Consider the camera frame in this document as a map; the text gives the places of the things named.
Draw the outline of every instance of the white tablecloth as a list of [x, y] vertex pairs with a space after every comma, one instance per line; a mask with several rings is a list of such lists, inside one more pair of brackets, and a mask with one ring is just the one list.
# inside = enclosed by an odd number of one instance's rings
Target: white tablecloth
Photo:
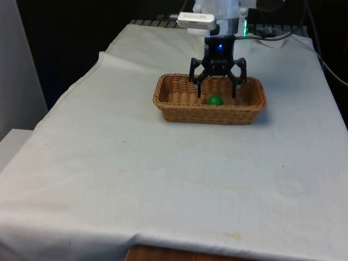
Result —
[[0, 174], [0, 256], [347, 260], [348, 135], [315, 54], [239, 41], [268, 98], [256, 123], [166, 122], [158, 78], [202, 54], [184, 30], [126, 27]]

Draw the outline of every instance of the stain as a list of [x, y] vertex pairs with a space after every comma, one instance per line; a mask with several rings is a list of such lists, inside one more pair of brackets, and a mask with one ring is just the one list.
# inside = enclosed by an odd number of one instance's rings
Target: stain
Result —
[[195, 186], [202, 186], [202, 187], [213, 188], [213, 189], [236, 190], [236, 188], [233, 187], [233, 186], [224, 186], [224, 185], [218, 185], [218, 184], [202, 183], [202, 182], [196, 182], [196, 181], [190, 181], [190, 180], [187, 180], [187, 179], [178, 179], [178, 178], [175, 178], [173, 180], [174, 181], [180, 181], [180, 182], [189, 183], [189, 184], [195, 185]]
[[241, 240], [241, 234], [239, 232], [234, 232], [234, 233], [225, 233], [226, 236], [229, 238], [233, 238], [235, 240]]
[[252, 192], [252, 188], [245, 187], [245, 188], [243, 188], [243, 192], [250, 193], [250, 192]]
[[123, 169], [117, 169], [117, 173], [118, 174], [122, 174], [122, 175], [130, 175], [130, 174], [134, 174], [130, 171], [127, 171], [127, 170], [123, 170]]

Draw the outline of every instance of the white device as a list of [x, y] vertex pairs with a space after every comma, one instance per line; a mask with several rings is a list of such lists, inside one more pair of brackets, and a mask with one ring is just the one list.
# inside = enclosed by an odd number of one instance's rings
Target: white device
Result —
[[178, 25], [190, 34], [209, 37], [246, 33], [249, 8], [272, 11], [285, 0], [195, 0], [194, 13], [180, 13]]
[[214, 30], [216, 28], [216, 18], [210, 14], [181, 12], [177, 23], [184, 29]]

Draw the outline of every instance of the black cable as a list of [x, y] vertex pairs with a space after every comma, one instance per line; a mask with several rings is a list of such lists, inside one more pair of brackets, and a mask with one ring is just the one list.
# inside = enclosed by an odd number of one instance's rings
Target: black cable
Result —
[[[318, 37], [318, 31], [316, 30], [316, 25], [315, 25], [315, 21], [314, 21], [314, 18], [313, 18], [313, 14], [312, 14], [312, 11], [310, 10], [310, 6], [308, 4], [308, 0], [304, 0], [304, 2], [306, 4], [306, 9], [308, 11], [310, 22], [312, 23], [316, 47], [318, 49], [319, 55], [322, 57], [321, 47], [320, 47], [320, 42], [319, 42], [319, 37]], [[320, 64], [321, 64], [322, 69], [324, 70], [325, 66], [324, 66], [322, 60], [320, 61]]]

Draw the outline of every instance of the woven basket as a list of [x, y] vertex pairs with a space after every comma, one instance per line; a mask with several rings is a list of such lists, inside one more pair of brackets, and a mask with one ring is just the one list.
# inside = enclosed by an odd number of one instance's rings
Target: woven basket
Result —
[[[172, 122], [251, 124], [266, 107], [261, 82], [248, 77], [232, 98], [232, 83], [226, 77], [209, 77], [201, 86], [201, 98], [186, 74], [165, 74], [158, 80], [153, 103]], [[224, 105], [207, 105], [211, 95], [220, 95]]]

